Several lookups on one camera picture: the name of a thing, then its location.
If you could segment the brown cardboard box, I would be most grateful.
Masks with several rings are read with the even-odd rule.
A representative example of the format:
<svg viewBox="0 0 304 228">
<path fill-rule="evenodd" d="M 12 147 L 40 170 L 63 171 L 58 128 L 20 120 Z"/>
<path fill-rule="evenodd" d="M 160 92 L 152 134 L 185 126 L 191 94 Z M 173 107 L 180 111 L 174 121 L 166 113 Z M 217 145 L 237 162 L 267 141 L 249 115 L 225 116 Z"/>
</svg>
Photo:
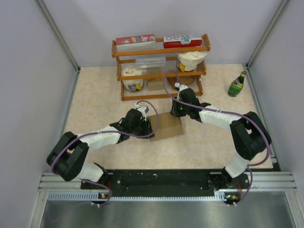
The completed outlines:
<svg viewBox="0 0 304 228">
<path fill-rule="evenodd" d="M 159 126 L 150 141 L 155 142 L 183 134 L 181 119 L 174 117 L 170 112 L 159 114 Z"/>
</svg>

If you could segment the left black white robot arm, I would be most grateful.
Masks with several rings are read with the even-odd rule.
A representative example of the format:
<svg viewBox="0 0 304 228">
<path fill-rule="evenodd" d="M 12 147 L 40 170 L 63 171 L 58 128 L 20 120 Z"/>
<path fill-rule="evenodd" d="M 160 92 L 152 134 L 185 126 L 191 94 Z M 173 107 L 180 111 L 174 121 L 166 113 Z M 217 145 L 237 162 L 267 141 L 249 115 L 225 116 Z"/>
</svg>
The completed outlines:
<svg viewBox="0 0 304 228">
<path fill-rule="evenodd" d="M 108 182 L 107 171 L 97 163 L 85 162 L 88 153 L 122 143 L 130 137 L 153 137 L 148 111 L 147 106 L 138 106 L 130 109 L 118 122 L 98 131 L 85 134 L 64 133 L 48 155 L 47 164 L 64 181 L 85 179 L 97 188 L 105 187 Z"/>
</svg>

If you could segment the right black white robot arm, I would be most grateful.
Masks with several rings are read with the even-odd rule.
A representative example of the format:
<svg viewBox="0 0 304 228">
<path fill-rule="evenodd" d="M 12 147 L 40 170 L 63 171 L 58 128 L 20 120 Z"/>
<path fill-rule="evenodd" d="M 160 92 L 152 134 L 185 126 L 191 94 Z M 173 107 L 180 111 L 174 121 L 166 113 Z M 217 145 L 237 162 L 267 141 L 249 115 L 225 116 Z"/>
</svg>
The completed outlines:
<svg viewBox="0 0 304 228">
<path fill-rule="evenodd" d="M 236 153 L 221 175 L 209 177 L 209 187 L 213 190 L 233 188 L 253 158 L 271 144 L 269 133 L 254 112 L 238 115 L 222 111 L 209 103 L 200 103 L 194 91 L 186 85 L 180 84 L 176 89 L 178 95 L 172 99 L 171 115 L 188 115 L 200 123 L 211 124 L 231 133 Z"/>
</svg>

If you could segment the red white wrap box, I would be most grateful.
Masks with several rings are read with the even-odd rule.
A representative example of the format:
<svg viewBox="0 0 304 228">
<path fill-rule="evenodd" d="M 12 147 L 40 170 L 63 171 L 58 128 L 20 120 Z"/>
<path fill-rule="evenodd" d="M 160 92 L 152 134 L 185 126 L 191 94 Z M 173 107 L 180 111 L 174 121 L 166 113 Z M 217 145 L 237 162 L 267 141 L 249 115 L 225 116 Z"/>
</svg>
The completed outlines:
<svg viewBox="0 0 304 228">
<path fill-rule="evenodd" d="M 176 35 L 163 38 L 164 48 L 196 47 L 202 44 L 200 35 Z"/>
</svg>

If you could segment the red white foil box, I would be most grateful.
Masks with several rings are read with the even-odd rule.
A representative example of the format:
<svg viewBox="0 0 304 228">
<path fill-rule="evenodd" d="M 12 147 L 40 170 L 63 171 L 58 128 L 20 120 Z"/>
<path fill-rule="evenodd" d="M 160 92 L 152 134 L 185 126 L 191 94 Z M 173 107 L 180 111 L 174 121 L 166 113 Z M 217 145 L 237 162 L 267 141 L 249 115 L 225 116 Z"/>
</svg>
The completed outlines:
<svg viewBox="0 0 304 228">
<path fill-rule="evenodd" d="M 118 52 L 149 50 L 156 48 L 156 37 L 154 34 L 116 38 Z"/>
</svg>

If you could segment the red-brown scouring pad pack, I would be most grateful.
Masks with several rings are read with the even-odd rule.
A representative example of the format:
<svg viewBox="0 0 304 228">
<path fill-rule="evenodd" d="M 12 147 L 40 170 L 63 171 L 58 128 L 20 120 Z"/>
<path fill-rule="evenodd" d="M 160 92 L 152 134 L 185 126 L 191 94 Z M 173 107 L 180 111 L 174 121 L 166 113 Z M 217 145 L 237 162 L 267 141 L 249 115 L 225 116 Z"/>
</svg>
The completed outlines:
<svg viewBox="0 0 304 228">
<path fill-rule="evenodd" d="M 177 83 L 176 77 L 168 77 L 167 81 L 171 85 L 171 87 L 175 88 L 175 83 Z M 182 76 L 179 78 L 179 83 L 182 85 L 188 85 L 195 81 L 195 76 Z"/>
</svg>

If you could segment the beige sponge pack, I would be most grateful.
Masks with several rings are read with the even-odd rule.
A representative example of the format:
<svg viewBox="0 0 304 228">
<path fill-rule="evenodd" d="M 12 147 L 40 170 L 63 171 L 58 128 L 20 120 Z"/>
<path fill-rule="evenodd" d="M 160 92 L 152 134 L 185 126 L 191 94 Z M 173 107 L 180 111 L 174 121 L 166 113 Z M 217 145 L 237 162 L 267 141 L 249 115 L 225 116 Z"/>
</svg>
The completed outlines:
<svg viewBox="0 0 304 228">
<path fill-rule="evenodd" d="M 148 90 L 160 90 L 163 89 L 163 81 L 161 78 L 149 78 L 147 79 Z"/>
</svg>

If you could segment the lower toilet paper roll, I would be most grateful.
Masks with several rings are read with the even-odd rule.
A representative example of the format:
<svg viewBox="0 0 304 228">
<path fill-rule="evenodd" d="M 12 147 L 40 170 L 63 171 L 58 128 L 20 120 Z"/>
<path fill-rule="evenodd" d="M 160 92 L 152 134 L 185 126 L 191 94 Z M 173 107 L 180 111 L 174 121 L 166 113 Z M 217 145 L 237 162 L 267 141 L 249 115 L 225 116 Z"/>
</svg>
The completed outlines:
<svg viewBox="0 0 304 228">
<path fill-rule="evenodd" d="M 134 67 L 125 67 L 122 69 L 122 77 L 126 76 L 140 76 L 142 74 L 142 70 Z M 144 80 L 140 79 L 129 79 L 123 80 L 124 87 L 131 92 L 139 91 L 143 88 Z"/>
</svg>

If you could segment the toilet paper roll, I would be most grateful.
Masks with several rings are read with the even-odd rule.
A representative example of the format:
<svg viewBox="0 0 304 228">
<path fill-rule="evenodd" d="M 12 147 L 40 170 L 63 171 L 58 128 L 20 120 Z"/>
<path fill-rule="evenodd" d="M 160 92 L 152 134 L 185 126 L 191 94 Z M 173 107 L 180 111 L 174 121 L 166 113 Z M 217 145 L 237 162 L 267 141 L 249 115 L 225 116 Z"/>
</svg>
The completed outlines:
<svg viewBox="0 0 304 228">
<path fill-rule="evenodd" d="M 140 76 L 142 74 L 142 70 L 134 67 L 125 67 L 122 69 L 122 77 L 126 76 Z M 131 92 L 139 91 L 143 88 L 144 80 L 140 79 L 129 79 L 123 80 L 124 87 Z"/>
<path fill-rule="evenodd" d="M 178 53 L 176 67 L 181 72 L 194 71 L 197 66 L 204 60 L 207 54 L 207 51 Z"/>
</svg>

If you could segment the upper toilet paper roll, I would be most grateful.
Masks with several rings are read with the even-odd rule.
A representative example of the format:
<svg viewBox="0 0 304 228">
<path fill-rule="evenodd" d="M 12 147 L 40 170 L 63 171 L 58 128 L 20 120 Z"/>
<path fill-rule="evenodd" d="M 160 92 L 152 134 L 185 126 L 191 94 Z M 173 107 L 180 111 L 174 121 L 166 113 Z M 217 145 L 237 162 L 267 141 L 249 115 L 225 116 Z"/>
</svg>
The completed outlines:
<svg viewBox="0 0 304 228">
<path fill-rule="evenodd" d="M 207 51 L 178 53 L 176 67 L 181 72 L 194 71 L 197 66 L 204 60 L 207 54 Z"/>
</svg>

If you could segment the orange wooden shelf rack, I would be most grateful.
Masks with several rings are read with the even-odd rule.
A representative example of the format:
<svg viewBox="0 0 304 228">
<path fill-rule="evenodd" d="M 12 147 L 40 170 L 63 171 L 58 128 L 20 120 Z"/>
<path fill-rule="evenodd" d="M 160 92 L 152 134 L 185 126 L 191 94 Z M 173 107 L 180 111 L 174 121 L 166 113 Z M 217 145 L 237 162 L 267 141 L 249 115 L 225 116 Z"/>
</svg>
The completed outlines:
<svg viewBox="0 0 304 228">
<path fill-rule="evenodd" d="M 161 49 L 152 49 L 152 50 L 139 50 L 139 51 L 130 51 L 130 52 L 118 52 L 116 47 L 116 41 L 112 41 L 112 57 L 116 59 L 117 65 L 117 81 L 121 83 L 121 100 L 130 101 L 130 100 L 141 100 L 141 99 L 160 99 L 168 98 L 163 88 L 158 90 L 148 90 L 147 84 L 144 85 L 144 89 L 140 92 L 128 92 L 124 87 L 123 81 L 126 80 L 135 80 L 143 79 L 147 83 L 150 79 L 160 79 L 163 80 L 163 76 L 169 70 L 174 70 L 179 76 L 179 79 L 184 77 L 194 78 L 194 82 L 190 84 L 190 88 L 194 90 L 195 95 L 203 95 L 203 86 L 201 84 L 201 77 L 207 74 L 207 69 L 205 61 L 203 60 L 194 71 L 181 72 L 176 67 L 176 60 L 178 53 L 185 53 L 190 51 L 210 51 L 211 44 L 207 34 L 204 34 L 202 37 L 202 45 L 195 47 L 179 47 L 179 48 L 161 48 Z M 166 62 L 163 67 L 148 67 L 143 69 L 143 73 L 139 76 L 123 76 L 122 69 L 127 66 L 135 66 L 136 59 L 121 59 L 122 57 L 165 57 Z"/>
</svg>

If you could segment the clear plastic container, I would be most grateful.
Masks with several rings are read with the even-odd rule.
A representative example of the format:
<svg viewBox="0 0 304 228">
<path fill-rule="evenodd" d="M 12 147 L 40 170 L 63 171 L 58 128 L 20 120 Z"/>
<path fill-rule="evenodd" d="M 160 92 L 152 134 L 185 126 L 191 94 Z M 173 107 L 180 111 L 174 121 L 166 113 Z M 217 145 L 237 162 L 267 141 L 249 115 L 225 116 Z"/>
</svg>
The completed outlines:
<svg viewBox="0 0 304 228">
<path fill-rule="evenodd" d="M 137 58 L 135 65 L 139 69 L 164 67 L 166 64 L 166 57 L 148 57 L 148 58 Z"/>
</svg>

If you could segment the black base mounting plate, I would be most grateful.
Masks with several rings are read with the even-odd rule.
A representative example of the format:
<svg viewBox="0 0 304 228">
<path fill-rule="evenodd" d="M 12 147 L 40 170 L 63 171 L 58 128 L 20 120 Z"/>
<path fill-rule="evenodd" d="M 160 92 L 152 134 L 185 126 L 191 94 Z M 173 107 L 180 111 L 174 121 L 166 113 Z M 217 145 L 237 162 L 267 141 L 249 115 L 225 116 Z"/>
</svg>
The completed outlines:
<svg viewBox="0 0 304 228">
<path fill-rule="evenodd" d="M 108 170 L 99 181 L 114 197 L 200 197 L 215 190 L 236 192 L 249 186 L 248 175 L 237 178 L 221 169 Z"/>
</svg>

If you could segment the green glass bottle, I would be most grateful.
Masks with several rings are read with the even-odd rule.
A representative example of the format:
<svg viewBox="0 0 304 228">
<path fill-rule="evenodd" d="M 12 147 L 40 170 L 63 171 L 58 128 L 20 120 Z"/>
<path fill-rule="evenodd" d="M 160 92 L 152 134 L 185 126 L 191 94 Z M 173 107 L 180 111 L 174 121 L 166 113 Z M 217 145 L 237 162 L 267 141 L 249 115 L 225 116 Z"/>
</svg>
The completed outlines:
<svg viewBox="0 0 304 228">
<path fill-rule="evenodd" d="M 245 77 L 247 76 L 246 71 L 242 71 L 240 76 L 237 77 L 229 86 L 228 95 L 231 97 L 236 97 L 242 90 Z"/>
</svg>

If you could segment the aluminium frame rail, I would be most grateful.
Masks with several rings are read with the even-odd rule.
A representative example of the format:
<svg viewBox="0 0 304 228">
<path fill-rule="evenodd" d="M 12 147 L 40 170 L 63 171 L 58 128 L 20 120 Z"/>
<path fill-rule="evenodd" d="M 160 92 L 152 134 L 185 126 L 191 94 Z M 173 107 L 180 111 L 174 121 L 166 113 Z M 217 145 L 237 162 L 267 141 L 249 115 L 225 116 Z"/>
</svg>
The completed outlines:
<svg viewBox="0 0 304 228">
<path fill-rule="evenodd" d="M 44 173 L 39 190 L 74 191 L 79 190 L 81 180 L 64 181 L 60 176 Z M 251 191 L 296 191 L 297 186 L 291 172 L 254 172 Z"/>
</svg>

